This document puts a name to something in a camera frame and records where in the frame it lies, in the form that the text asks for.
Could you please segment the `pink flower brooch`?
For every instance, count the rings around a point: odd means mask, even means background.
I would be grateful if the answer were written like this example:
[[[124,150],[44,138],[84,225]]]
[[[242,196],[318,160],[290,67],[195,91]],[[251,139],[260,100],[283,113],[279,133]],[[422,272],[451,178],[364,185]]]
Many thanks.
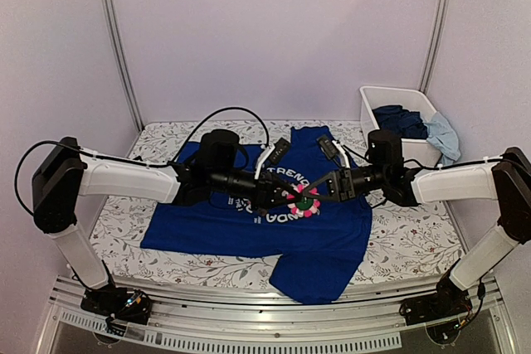
[[[304,184],[297,184],[294,185],[294,189],[298,193],[302,193],[302,191],[307,187],[307,185]],[[309,193],[312,195],[318,195],[318,189],[312,188],[309,190]],[[288,194],[287,199],[294,199],[294,195]],[[310,218],[312,216],[316,216],[319,214],[319,208],[320,208],[320,202],[318,199],[315,198],[308,198],[303,197],[301,201],[297,201],[294,203],[288,204],[288,207],[290,209],[290,213],[298,216],[298,217],[304,217],[304,218]]]

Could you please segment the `blue printed t-shirt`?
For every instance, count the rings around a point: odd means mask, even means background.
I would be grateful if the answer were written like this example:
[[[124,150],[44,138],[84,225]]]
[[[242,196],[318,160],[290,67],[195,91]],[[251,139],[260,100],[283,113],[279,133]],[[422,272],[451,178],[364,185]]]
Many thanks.
[[[337,300],[363,262],[373,211],[359,197],[343,203],[320,201],[310,218],[288,206],[258,216],[239,199],[214,193],[190,207],[159,204],[141,248],[190,255],[278,260],[269,282],[302,304]]]

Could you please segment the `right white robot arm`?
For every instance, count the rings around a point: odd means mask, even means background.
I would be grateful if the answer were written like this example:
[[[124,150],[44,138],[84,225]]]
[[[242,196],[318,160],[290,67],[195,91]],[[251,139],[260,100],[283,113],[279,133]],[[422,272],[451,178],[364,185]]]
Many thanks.
[[[518,245],[530,240],[530,162],[520,148],[507,148],[497,158],[427,167],[414,167],[402,155],[401,138],[389,130],[368,134],[367,165],[352,168],[345,148],[322,137],[318,141],[327,158],[341,156],[339,169],[305,187],[300,195],[319,201],[345,202],[372,191],[402,207],[434,201],[489,199],[499,206],[499,218],[481,240],[441,277],[432,294],[402,301],[399,313],[407,325],[466,317],[454,323],[459,332],[479,314],[468,290],[477,287],[485,297],[482,279]]]

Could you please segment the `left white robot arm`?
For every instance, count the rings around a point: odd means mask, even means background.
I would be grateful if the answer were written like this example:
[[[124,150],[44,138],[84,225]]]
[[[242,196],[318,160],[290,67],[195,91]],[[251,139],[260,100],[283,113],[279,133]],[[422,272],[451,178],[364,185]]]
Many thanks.
[[[288,182],[263,169],[272,155],[283,156],[289,144],[267,146],[254,172],[236,166],[245,149],[239,137],[225,129],[202,136],[198,150],[184,162],[152,164],[112,158],[78,146],[65,137],[32,177],[32,218],[49,235],[85,288],[81,308],[105,317],[109,329],[123,322],[145,325],[152,300],[139,289],[115,285],[105,262],[98,257],[75,214],[79,196],[127,196],[172,206],[192,206],[212,193],[226,193],[249,201],[256,211],[285,206],[301,195]]]

